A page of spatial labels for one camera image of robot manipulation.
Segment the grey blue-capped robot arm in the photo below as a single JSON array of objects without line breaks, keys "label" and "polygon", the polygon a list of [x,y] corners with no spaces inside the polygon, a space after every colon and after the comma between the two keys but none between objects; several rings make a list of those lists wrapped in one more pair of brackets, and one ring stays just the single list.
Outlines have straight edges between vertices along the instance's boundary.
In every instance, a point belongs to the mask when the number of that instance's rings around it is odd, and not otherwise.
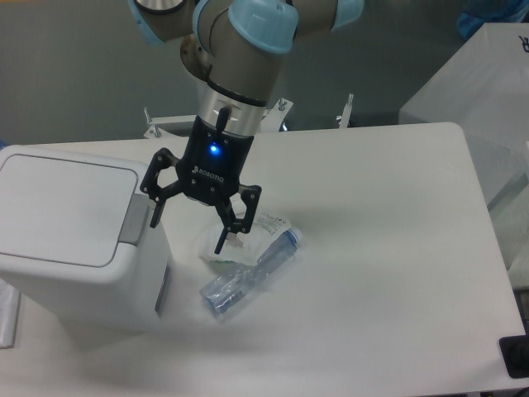
[{"label": "grey blue-capped robot arm", "polygon": [[222,237],[251,230],[262,189],[241,172],[284,57],[304,36],[357,20],[361,1],[131,1],[149,43],[194,36],[209,61],[206,89],[181,157],[158,150],[141,182],[156,227],[183,194],[217,210]]}]

